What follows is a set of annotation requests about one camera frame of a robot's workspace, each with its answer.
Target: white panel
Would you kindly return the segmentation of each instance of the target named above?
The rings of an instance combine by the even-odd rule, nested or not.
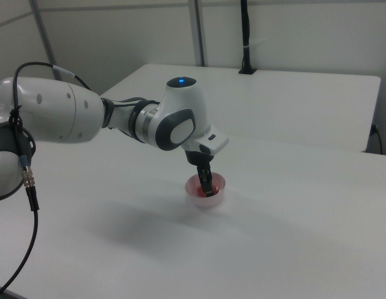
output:
[[[43,12],[42,18],[57,63],[97,93],[148,62],[195,65],[187,7]]]
[[[37,5],[41,9],[121,5],[165,5],[183,3],[187,4],[187,0],[37,0]]]
[[[0,0],[0,23],[30,11],[28,0]]]
[[[375,122],[386,147],[386,3],[253,5],[248,9],[251,41],[267,38],[252,45],[253,66],[381,77]],[[241,67],[239,6],[204,6],[203,22],[208,65]],[[378,152],[378,146],[372,148]]]
[[[32,15],[0,27],[0,81],[12,77],[25,62],[47,62],[46,52]],[[22,76],[53,78],[45,67],[28,67]]]

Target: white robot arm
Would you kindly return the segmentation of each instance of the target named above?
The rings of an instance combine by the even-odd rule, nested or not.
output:
[[[36,150],[34,139],[81,143],[90,141],[101,128],[116,128],[161,150],[181,146],[188,161],[197,166],[204,192],[213,195],[209,162],[226,146],[228,137],[210,125],[196,80],[168,81],[160,103],[143,98],[113,102],[86,88],[41,78],[19,77],[17,90],[22,105],[19,115],[27,130],[20,143],[29,163]],[[7,78],[0,82],[0,200],[22,185],[22,168],[8,123],[12,109],[12,78]]]

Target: black cable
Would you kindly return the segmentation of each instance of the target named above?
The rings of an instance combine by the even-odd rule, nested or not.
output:
[[[31,251],[32,251],[32,248],[33,248],[33,245],[35,244],[35,240],[36,240],[36,235],[37,235],[37,225],[39,223],[39,218],[37,216],[37,211],[34,211],[33,212],[33,215],[34,215],[34,227],[33,227],[33,233],[32,233],[32,239],[31,239],[31,242],[29,243],[29,247],[28,247],[28,250],[26,251],[26,254],[21,262],[21,264],[18,266],[18,269],[14,272],[14,274],[12,275],[12,277],[6,282],[5,285],[3,285],[0,289],[0,295],[6,290],[6,288],[14,281],[14,279],[16,279],[16,277],[18,276],[19,272],[22,270],[22,268],[25,266],[25,263],[26,261],[28,260],[29,258],[29,255],[31,254]]]
[[[379,137],[379,142],[380,142],[380,154],[382,154],[382,142],[381,142],[380,132],[378,131],[377,128],[375,128],[375,129],[374,129],[374,133],[376,133],[377,136]]]
[[[83,80],[81,78],[79,78],[79,76],[75,75],[75,79],[78,80],[80,82],[80,84],[82,84],[86,89],[90,89],[89,86],[87,86],[87,84],[85,82],[83,82]]]

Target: white table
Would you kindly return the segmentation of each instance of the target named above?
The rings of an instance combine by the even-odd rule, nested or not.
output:
[[[118,131],[39,143],[37,241],[10,290],[26,298],[386,298],[386,156],[230,136],[211,163],[225,199],[186,201],[195,173]],[[33,216],[0,202],[0,284]]]

